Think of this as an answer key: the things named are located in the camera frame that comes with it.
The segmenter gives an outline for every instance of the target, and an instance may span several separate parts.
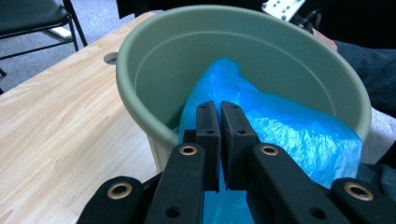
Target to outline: gray carpet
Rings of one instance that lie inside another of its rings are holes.
[[[111,33],[134,18],[134,15],[130,15],[120,20],[116,0],[72,0],[72,4],[78,15],[78,20],[81,23],[88,44]],[[54,38],[50,36],[50,34],[42,32],[2,39],[0,40],[0,56],[34,47],[41,47],[48,43],[55,43]],[[80,39],[78,39],[78,43],[79,47],[83,48]],[[7,72],[7,76],[0,77],[0,88],[3,91],[9,91],[74,52],[73,44],[67,44],[1,60],[0,68]]]

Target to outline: blue plastic bag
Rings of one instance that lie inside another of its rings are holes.
[[[196,107],[207,101],[215,103],[218,116],[221,101],[241,106],[260,140],[283,147],[316,183],[329,189],[334,179],[356,177],[362,141],[353,130],[332,116],[259,91],[240,76],[239,67],[232,60],[216,60],[196,83],[183,109],[180,140],[185,130],[196,129]],[[231,198],[245,200],[246,194],[234,192],[224,196],[222,190],[218,196],[212,192],[205,194],[205,216],[208,212],[211,221],[220,221],[220,217],[229,218],[233,211],[246,214],[245,203],[237,203],[236,207],[230,202],[225,203]],[[229,207],[227,213],[213,212],[221,210],[222,206]],[[233,223],[246,223],[247,220],[251,221],[248,214],[245,221]]]

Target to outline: light wood surface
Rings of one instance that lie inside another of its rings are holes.
[[[75,223],[108,179],[157,174],[104,62],[146,13],[0,96],[0,223]]]

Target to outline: green bucket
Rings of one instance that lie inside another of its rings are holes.
[[[220,57],[233,59],[261,91],[333,115],[367,137],[371,106],[361,80],[307,31],[238,7],[180,7],[136,27],[117,61],[120,97],[146,132],[159,170],[177,144],[195,82]]]

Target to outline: person's arm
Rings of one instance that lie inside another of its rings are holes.
[[[361,78],[372,106],[396,118],[396,49],[366,49],[314,35],[336,50]]]

